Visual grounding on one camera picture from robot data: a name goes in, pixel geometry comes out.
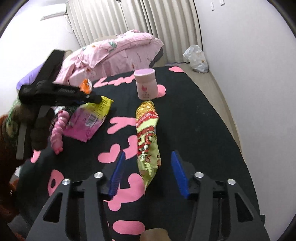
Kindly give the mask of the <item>pink cream jar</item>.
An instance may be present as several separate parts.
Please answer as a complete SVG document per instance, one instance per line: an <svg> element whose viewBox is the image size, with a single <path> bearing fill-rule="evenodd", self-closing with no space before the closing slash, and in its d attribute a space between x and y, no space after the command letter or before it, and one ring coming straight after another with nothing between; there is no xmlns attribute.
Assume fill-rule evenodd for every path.
<svg viewBox="0 0 296 241"><path fill-rule="evenodd" d="M158 96L158 86L154 69L135 70L133 75L136 80L139 99L146 101L155 99Z"/></svg>

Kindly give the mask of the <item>black pink-patterned table cloth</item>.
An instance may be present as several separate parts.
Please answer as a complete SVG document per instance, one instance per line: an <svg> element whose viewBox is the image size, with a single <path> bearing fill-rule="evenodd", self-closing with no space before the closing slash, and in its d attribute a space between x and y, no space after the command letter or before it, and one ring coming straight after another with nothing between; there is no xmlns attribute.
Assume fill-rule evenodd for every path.
<svg viewBox="0 0 296 241"><path fill-rule="evenodd" d="M94 82L94 92L113 100L111 109L87 142L63 137L63 151L51 147L22 166L17 198L22 217L33 223L42 207L64 178L87 179L115 161L124 151L125 173L116 197L104 204L113 240L139 240L144 230L163 228L171 240L184 240L192 202L179 192L171 169L171 152L212 179L236 180L255 208L255 188L241 151L227 126L203 92L182 71L156 69L157 83L166 88L153 100L159 121L157 142L162 164L151 184L144 188L137 167L135 111L141 101L132 72L103 77Z"/></svg>

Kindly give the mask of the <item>white plastic bag on floor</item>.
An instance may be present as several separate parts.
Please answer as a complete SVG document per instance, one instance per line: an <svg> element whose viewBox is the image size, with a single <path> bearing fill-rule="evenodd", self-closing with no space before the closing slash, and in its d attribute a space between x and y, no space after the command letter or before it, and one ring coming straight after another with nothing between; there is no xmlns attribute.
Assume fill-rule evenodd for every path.
<svg viewBox="0 0 296 241"><path fill-rule="evenodd" d="M185 62L188 62L194 72L207 73L208 63L204 52L198 45L191 45L183 54Z"/></svg>

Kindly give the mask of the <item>pink snack wrapper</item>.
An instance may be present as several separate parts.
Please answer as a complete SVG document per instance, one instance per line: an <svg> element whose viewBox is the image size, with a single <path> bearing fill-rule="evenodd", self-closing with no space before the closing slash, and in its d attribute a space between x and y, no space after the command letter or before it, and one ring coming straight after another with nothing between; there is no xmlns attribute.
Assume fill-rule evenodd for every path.
<svg viewBox="0 0 296 241"><path fill-rule="evenodd" d="M75 110L64 130L64 136L88 142L104 123L113 100L105 96L100 104L86 103Z"/></svg>

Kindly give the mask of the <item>pink floral duvet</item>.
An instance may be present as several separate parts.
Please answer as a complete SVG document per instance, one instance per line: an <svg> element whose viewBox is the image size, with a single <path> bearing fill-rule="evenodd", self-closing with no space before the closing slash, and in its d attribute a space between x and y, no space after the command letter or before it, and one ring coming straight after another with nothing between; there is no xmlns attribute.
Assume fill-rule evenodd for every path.
<svg viewBox="0 0 296 241"><path fill-rule="evenodd" d="M84 69L93 68L102 60L113 56L114 54L137 47L159 43L164 46L163 42L151 35L150 33L130 30L115 39L106 39L91 43L69 55L62 64L61 70L54 81L58 84L79 87L84 79Z"/></svg>

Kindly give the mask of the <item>white wall switch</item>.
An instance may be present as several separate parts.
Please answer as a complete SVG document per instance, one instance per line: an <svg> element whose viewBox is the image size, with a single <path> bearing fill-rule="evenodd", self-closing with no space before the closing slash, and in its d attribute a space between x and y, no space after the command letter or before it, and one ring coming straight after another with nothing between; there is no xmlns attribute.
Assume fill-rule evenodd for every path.
<svg viewBox="0 0 296 241"><path fill-rule="evenodd" d="M210 8L211 8L211 11L215 10L213 2L210 3Z"/></svg>

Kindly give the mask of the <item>orange plastic bag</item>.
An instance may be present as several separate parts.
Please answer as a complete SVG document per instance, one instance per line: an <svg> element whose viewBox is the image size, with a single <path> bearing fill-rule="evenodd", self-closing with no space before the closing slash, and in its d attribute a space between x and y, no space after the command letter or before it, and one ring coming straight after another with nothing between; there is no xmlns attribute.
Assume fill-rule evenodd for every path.
<svg viewBox="0 0 296 241"><path fill-rule="evenodd" d="M84 92L85 94L90 94L93 89L92 82L89 79L84 79L80 86L79 86L80 91Z"/></svg>

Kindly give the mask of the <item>beige pleated curtain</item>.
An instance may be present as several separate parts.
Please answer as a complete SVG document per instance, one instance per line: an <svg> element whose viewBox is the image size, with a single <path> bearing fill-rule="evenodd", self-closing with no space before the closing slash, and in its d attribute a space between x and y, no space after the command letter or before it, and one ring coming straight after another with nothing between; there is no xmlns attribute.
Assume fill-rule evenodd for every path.
<svg viewBox="0 0 296 241"><path fill-rule="evenodd" d="M66 1L66 13L82 47L139 30L161 39L165 60L175 63L191 45L203 46L194 1Z"/></svg>

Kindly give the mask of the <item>green checkered cloth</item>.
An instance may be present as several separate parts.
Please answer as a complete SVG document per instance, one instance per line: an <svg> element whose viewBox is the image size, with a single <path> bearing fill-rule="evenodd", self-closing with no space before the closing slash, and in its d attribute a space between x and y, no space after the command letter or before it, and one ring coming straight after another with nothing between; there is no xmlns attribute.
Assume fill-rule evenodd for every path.
<svg viewBox="0 0 296 241"><path fill-rule="evenodd" d="M15 133L18 129L18 116L17 110L20 107L21 102L17 97L11 106L10 111L8 112L8 117L6 119L6 130L12 133Z"/></svg>

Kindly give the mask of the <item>pink caterpillar toy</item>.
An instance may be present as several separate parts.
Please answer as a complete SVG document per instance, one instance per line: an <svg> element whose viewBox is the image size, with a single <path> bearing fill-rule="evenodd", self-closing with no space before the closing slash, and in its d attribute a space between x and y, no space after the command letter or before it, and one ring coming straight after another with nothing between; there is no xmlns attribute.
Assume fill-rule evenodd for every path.
<svg viewBox="0 0 296 241"><path fill-rule="evenodd" d="M54 153L58 155L63 151L62 135L66 129L70 115L67 111L61 110L58 112L57 121L51 132L50 142Z"/></svg>

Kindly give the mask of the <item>bed with pink sheet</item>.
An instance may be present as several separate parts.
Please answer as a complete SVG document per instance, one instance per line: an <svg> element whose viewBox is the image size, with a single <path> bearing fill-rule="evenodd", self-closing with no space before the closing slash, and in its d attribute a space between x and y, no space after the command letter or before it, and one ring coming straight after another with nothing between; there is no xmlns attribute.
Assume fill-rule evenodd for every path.
<svg viewBox="0 0 296 241"><path fill-rule="evenodd" d="M84 77L94 81L102 77L152 68L163 55L163 46L159 43L132 47L102 60L93 68L85 68Z"/></svg>

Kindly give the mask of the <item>yellow red snack wrapper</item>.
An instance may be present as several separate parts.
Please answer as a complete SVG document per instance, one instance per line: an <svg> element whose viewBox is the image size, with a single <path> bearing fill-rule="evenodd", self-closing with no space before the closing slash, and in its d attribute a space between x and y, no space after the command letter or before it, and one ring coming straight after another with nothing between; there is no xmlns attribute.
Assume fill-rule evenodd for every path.
<svg viewBox="0 0 296 241"><path fill-rule="evenodd" d="M136 109L135 115L137 165L146 189L162 163L156 135L159 115L151 100L142 102Z"/></svg>

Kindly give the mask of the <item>purple pillow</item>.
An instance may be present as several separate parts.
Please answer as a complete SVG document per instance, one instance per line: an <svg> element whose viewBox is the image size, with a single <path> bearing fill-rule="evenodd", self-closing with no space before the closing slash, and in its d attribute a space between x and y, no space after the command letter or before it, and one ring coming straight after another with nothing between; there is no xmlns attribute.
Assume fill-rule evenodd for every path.
<svg viewBox="0 0 296 241"><path fill-rule="evenodd" d="M43 63L39 66L37 66L35 69L33 69L31 72L29 72L26 76L24 76L16 85L17 92L20 91L20 88L25 85L32 84L35 79L37 78L37 75L39 74L39 71L43 67Z"/></svg>

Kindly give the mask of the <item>white air conditioner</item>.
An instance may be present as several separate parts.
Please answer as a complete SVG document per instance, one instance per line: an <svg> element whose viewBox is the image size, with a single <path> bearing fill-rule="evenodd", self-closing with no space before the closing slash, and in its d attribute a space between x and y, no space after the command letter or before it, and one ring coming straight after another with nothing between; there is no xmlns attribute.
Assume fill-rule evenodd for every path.
<svg viewBox="0 0 296 241"><path fill-rule="evenodd" d="M42 10L41 21L63 16L66 14L66 4L52 4L45 6Z"/></svg>

